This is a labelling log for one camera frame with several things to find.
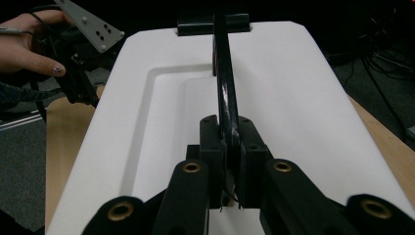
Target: wooden table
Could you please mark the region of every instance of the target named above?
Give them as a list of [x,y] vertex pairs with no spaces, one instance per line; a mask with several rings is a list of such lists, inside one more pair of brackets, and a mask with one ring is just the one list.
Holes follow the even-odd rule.
[[[98,89],[99,96],[103,89],[104,87]],[[353,99],[350,98],[350,101],[415,208],[415,152]],[[94,111],[91,106],[71,104],[66,98],[54,101],[47,109],[46,229],[61,198]]]

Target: fingernail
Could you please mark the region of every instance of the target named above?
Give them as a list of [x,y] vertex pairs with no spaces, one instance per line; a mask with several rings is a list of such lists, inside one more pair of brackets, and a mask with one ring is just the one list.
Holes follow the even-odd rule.
[[66,72],[65,67],[62,65],[57,65],[53,67],[53,74],[55,76],[63,76],[65,75],[65,72]]

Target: brass grommet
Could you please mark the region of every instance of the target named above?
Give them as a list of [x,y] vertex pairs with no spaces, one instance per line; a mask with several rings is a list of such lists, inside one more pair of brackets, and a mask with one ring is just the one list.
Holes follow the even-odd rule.
[[134,206],[131,203],[120,202],[110,208],[107,217],[112,221],[120,221],[129,217],[133,212]]
[[379,202],[365,199],[360,203],[360,205],[361,207],[363,207],[365,212],[375,217],[387,219],[392,216],[391,210],[389,210],[385,205]]
[[282,172],[289,172],[293,169],[289,164],[286,164],[283,162],[277,162],[273,166],[274,166],[274,169],[278,171],[282,171]]
[[201,166],[199,164],[189,163],[189,164],[183,165],[183,170],[188,173],[194,173],[194,172],[198,172],[199,170],[201,170]]

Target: gray carpet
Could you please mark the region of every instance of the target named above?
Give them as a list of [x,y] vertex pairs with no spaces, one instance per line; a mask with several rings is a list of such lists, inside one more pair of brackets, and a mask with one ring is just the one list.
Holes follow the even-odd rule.
[[[376,58],[373,60],[385,70],[396,70],[395,65],[389,62]],[[415,125],[413,72],[391,74],[400,77],[397,79],[388,77],[385,72],[372,70],[379,83],[379,90],[359,58],[333,67],[333,70],[352,98],[415,150],[414,140],[406,138],[403,134],[406,128]],[[108,75],[106,70],[94,70],[89,73],[93,83],[105,83]],[[41,84],[41,89],[48,90],[55,87],[58,86],[53,79]],[[384,94],[387,100],[384,100],[381,94]],[[36,110],[34,105],[17,107],[17,109]],[[0,131],[0,149],[0,208],[22,226],[33,231],[37,230],[44,225],[45,122],[41,119]]]
[[[87,72],[92,84],[106,83],[109,72]],[[58,88],[51,78],[40,90]],[[44,102],[47,107],[57,95]],[[21,103],[10,112],[36,111],[35,104]],[[39,120],[0,131],[0,209],[21,226],[36,231],[44,226],[46,183],[46,123]]]

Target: white plastic board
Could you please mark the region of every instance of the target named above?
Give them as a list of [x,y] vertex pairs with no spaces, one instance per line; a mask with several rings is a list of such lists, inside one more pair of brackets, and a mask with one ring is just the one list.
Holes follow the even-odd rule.
[[[371,194],[412,217],[369,132],[308,31],[252,23],[229,34],[239,115],[274,158],[296,163],[329,198]],[[47,234],[81,234],[105,202],[165,189],[199,121],[217,114],[212,36],[175,29],[129,37],[115,63]],[[210,234],[262,234],[257,210],[212,211]]]

